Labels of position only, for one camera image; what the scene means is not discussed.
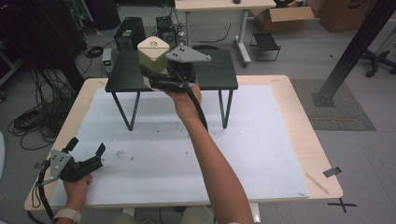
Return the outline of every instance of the black box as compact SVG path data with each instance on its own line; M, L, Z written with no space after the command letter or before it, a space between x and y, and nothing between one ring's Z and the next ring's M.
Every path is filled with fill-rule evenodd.
M127 17L114 35L119 50L137 50L137 45L146 39L142 18Z
M171 29L172 29L172 17L171 16L157 17L157 18L155 18L155 21L157 22L157 30L159 33L171 31Z

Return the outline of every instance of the white board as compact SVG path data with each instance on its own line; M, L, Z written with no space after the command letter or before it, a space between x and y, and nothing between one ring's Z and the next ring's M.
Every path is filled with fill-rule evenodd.
M118 93L127 118L135 93ZM227 102L227 91L223 102ZM309 192L269 86L234 91L227 129L222 129L217 91L203 91L202 108L211 136L238 175L251 202L307 198ZM78 131L76 161L106 145L87 204L208 203L190 138L172 100L142 92L134 130L129 132L110 93L99 89ZM66 202L59 181L51 204Z

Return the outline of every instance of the small black table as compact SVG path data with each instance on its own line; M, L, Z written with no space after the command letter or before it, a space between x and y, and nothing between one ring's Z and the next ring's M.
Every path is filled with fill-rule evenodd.
M219 103L223 128L227 128L228 117L230 115L233 90L238 89L236 74L233 70L233 60L231 53L227 49L199 49L203 54L208 54L212 58L210 63L195 63L195 73L201 91L219 91ZM106 92L111 92L114 101L119 108L123 120L129 131L134 128L134 118L136 117L140 92L152 91L143 83L140 72L139 58L137 51L125 50L119 53L114 64L110 78L106 84ZM229 91L226 112L224 114L221 91ZM136 92L134 102L134 113L131 122L125 116L117 92Z

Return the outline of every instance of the carpet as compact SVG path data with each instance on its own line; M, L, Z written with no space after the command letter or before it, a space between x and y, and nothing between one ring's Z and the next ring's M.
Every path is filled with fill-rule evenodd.
M291 84L303 105L312 127L327 131L375 131L346 83L343 83L332 98L335 107L316 107L312 92L318 92L325 80L293 79Z

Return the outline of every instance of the watch strap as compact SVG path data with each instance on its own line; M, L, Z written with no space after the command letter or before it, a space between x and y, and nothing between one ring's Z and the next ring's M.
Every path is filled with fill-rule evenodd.
M71 209L71 208L63 208L56 213L54 219L59 218L59 217L70 218L74 222L79 223L81 221L82 214L79 211Z

